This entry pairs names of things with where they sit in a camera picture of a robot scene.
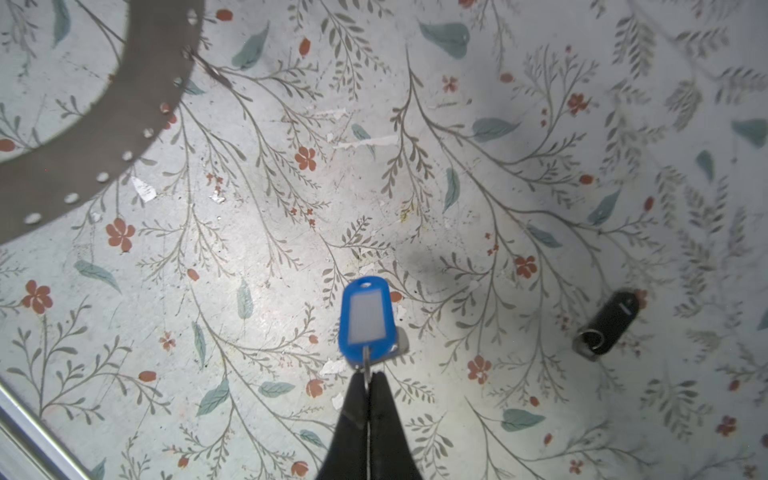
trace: key ring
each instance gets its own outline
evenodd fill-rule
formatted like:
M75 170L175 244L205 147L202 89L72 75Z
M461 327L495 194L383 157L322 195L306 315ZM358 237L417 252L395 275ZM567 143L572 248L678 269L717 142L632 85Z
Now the key ring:
M371 383L371 349L367 345L362 348L362 373L366 379L366 388Z

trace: table surface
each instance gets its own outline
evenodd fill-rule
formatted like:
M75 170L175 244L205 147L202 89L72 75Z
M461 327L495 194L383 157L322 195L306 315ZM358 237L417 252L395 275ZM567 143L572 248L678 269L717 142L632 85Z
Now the table surface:
M94 478L313 477L363 275L425 478L760 477L762 2L251 3L200 19L231 88L196 68L124 175L0 250L0 376ZM108 87L127 4L0 12L4 160Z

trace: red flower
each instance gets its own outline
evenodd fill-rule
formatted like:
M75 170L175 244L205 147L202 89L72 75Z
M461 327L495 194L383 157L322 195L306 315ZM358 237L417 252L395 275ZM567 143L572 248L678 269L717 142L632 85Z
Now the red flower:
M727 437L728 435L730 435L735 431L736 431L736 419L728 415L725 415L723 417L722 423L720 423L715 429L715 432L721 434L723 437Z
M313 160L314 157L314 148L307 150L305 147L301 147L299 149L299 153L296 154L294 158L296 158L296 161L299 162L299 170L306 170L306 168L309 167L310 171L314 172L315 168L317 168L317 164Z
M458 90L458 78L456 78L456 77L448 78L445 75L443 75L442 76L442 83L445 84L445 85L443 85L443 88L442 88L442 90L444 92L457 91Z
M518 266L518 275L522 275L525 278L531 278L531 275L536 273L537 270L536 258L533 255L528 258L515 258L515 265Z
M646 300L648 290L635 290L634 295L637 297L637 301L640 304L640 310L648 306L648 301Z
M312 398L321 396L323 394L323 381L321 379L310 380L306 384L306 394Z
M311 44L312 44L312 42L309 41L309 39L307 39L307 38L304 38L301 41L301 44L299 45L299 54L302 57L306 57L306 54L308 54L310 52L310 45Z
M227 10L226 8L222 8L221 10L216 11L216 18L221 20L222 22L229 22L232 20L232 11Z
M145 370L144 372L139 373L139 380L144 383L154 382L157 380L157 373Z
M22 299L24 306L27 308L32 307L38 315L42 315L45 313L45 309L53 306L53 300L49 296L51 294L51 287L45 285L38 286L37 282L29 280L26 288L29 295Z
M290 466L290 474L298 475L299 477L306 475L309 470L310 467L306 464L306 462L296 462Z
M16 144L13 143L13 140L10 140L8 138L3 138L0 140L0 151L13 151L16 149Z
M571 467L568 469L568 471L570 473L575 473L576 475L580 475L581 467L583 466L584 466L584 462L582 462L581 460L579 461L571 460Z
M488 373L486 372L491 369L491 363L482 358L482 356L476 356L474 361L467 363L467 367L469 367L468 377L470 380L477 379L480 385L485 383L485 380L488 380Z
M166 332L165 336L160 337L160 343L163 344L163 349L166 352L170 352L170 348L176 346L176 340L170 337L170 332Z
M124 252L131 250L133 244L128 239L136 233L136 229L133 225L125 225L125 221L122 218L115 218L114 222L107 225L107 234L109 235L109 244L113 247L118 245Z
M576 115L582 110L587 110L589 107L589 100L584 101L584 94L571 94L571 98L568 99L568 108L571 109L571 115Z
M165 122L165 129L170 130L170 124L176 123L176 114L172 114L167 122Z

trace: blue key tag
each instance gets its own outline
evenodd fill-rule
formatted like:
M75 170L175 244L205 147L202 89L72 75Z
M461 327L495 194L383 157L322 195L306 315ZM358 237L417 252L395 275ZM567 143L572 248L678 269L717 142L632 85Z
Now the blue key tag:
M378 276L364 276L344 289L339 325L339 350L352 364L363 364L369 347L371 363L387 356L397 344L389 285Z

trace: hole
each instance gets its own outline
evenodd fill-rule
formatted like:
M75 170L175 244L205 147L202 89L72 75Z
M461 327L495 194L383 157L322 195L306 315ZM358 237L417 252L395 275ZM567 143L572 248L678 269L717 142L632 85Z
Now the hole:
M190 22L190 25L197 25L197 12L194 11L194 8L187 11L187 21Z
M35 223L39 222L43 219L43 216L41 214L29 214L26 217L24 217L24 223L27 225L34 225Z

